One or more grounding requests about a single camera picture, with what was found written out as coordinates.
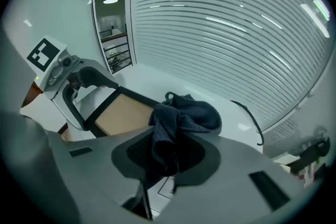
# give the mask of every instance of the towel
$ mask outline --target towel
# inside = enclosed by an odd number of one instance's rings
[[[195,101],[190,94],[179,96],[173,92],[165,95],[166,101],[157,104],[149,125],[154,125],[152,157],[155,170],[162,176],[179,171],[176,138],[179,132],[219,134],[222,120],[217,110],[204,101]]]

